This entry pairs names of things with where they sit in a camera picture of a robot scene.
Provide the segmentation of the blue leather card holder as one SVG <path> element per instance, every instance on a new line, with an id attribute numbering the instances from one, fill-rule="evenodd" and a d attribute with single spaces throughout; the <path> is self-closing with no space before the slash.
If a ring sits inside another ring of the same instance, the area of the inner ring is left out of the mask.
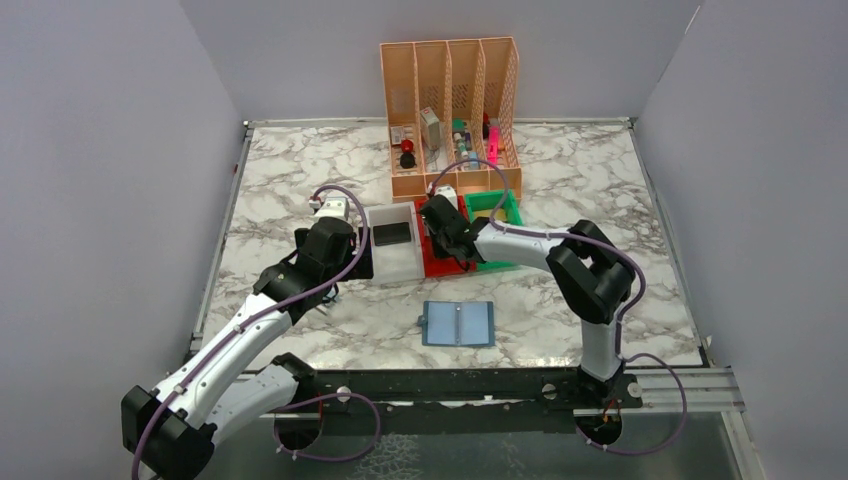
<path id="1" fill-rule="evenodd" d="M 495 344 L 491 301 L 425 301 L 417 325 L 424 346 L 486 348 Z"/>

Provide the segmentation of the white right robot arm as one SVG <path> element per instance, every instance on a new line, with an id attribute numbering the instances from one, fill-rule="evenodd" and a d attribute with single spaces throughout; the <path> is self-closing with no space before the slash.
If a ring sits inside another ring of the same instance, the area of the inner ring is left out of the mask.
<path id="1" fill-rule="evenodd" d="M 458 262 L 510 263 L 550 273 L 570 310 L 581 320 L 579 398 L 600 407 L 617 392 L 623 315 L 644 296 L 638 264 L 591 221 L 569 229 L 531 229 L 492 218 L 465 218 L 435 195 L 419 208 L 434 245 Z"/>

